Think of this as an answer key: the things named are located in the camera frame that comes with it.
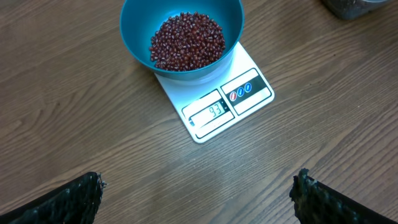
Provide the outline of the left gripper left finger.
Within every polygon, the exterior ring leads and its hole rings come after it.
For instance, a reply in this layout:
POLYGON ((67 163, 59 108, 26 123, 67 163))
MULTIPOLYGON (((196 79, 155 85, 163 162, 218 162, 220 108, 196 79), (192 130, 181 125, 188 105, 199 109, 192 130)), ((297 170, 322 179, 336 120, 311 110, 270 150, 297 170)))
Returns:
POLYGON ((1 215, 6 224, 92 224, 106 182, 101 174, 87 172, 49 193, 1 215))

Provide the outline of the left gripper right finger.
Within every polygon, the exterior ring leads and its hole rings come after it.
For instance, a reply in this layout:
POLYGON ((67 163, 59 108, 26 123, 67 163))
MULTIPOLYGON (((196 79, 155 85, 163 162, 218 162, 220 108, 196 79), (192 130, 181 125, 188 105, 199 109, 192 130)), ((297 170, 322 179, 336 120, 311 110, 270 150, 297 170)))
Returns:
POLYGON ((397 224, 313 179, 308 169, 294 176, 289 197, 301 224, 397 224))

